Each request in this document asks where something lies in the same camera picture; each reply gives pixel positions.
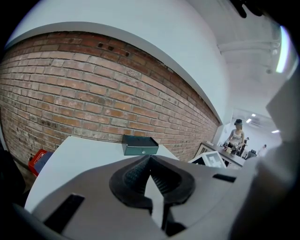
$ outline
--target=red object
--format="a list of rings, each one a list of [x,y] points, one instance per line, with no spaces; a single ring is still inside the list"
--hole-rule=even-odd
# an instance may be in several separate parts
[[[34,169],[34,164],[37,163],[38,160],[39,160],[46,152],[47,152],[46,150],[40,149],[40,150],[37,152],[37,154],[33,157],[33,159],[30,160],[30,161],[28,162],[28,167],[29,167],[30,171],[31,171],[34,175],[36,175],[36,176],[38,176],[38,172]]]

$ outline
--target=brick wall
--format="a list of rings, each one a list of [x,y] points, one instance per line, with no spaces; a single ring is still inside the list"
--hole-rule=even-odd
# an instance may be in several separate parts
[[[187,161],[219,125],[157,59],[83,32],[43,34],[10,48],[0,66],[0,106],[7,146],[25,163],[69,135],[120,142],[123,134],[152,136]]]

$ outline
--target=ceiling light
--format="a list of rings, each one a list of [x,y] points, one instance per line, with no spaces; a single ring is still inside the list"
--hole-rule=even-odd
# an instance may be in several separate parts
[[[289,45],[290,45],[290,39],[286,29],[283,26],[280,26],[280,30],[281,30],[281,48],[280,48],[279,61],[276,68],[276,72],[278,73],[282,73],[285,68],[287,55],[289,53]]]

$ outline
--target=curved white wall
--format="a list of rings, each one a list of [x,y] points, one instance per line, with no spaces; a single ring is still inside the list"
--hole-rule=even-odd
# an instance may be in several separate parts
[[[226,64],[211,30],[185,0],[43,0],[7,45],[62,30],[108,35],[150,53],[187,81],[223,121],[229,94]]]

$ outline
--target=white desk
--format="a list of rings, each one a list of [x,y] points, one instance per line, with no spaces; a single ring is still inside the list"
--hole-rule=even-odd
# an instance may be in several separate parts
[[[178,160],[163,145],[159,146],[156,155]],[[86,170],[132,157],[124,156],[121,143],[70,136],[53,153],[38,175],[25,209],[32,212],[47,195]]]

